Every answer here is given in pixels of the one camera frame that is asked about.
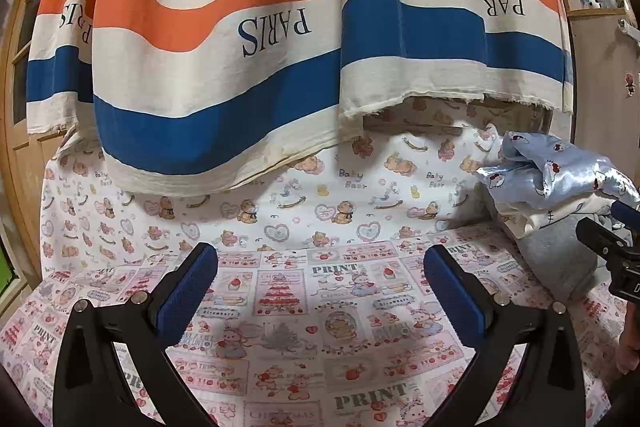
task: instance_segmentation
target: pile of fabric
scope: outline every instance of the pile of fabric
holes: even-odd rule
[[[575,226],[590,216],[631,245],[610,206],[620,200],[638,207],[633,182],[607,157],[545,134],[508,132],[499,155],[499,165],[476,172],[492,216],[556,299],[583,296],[600,281],[598,258],[576,239]]]

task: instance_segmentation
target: white fabric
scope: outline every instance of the white fabric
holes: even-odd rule
[[[537,210],[527,203],[508,205],[500,201],[495,202],[495,209],[514,237],[521,239],[569,214],[609,214],[614,201],[615,198],[597,191],[570,198],[551,210]]]

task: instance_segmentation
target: hand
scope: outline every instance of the hand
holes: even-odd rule
[[[640,331],[636,327],[634,315],[637,306],[631,302],[626,303],[625,330],[620,335],[620,345],[616,349],[616,366],[623,375],[638,367],[640,357]]]

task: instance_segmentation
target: wooden door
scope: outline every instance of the wooden door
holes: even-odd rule
[[[39,5],[40,0],[14,0],[2,49],[4,108],[0,112],[6,144],[0,157],[4,185],[18,231],[38,273],[44,169],[66,132],[57,128],[44,134],[27,134],[27,62]]]

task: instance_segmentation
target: blue stripe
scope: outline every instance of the blue stripe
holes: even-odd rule
[[[75,46],[60,46],[51,58],[27,65],[27,102],[47,100],[57,92],[75,91],[80,102],[94,101],[91,64],[82,62]]]
[[[371,57],[462,58],[564,78],[560,48],[526,33],[486,33],[482,17],[469,10],[348,0],[342,8],[341,65]]]
[[[238,156],[269,132],[338,103],[340,50],[287,66],[226,102],[183,118],[113,107],[94,97],[104,150],[160,174],[199,174]]]

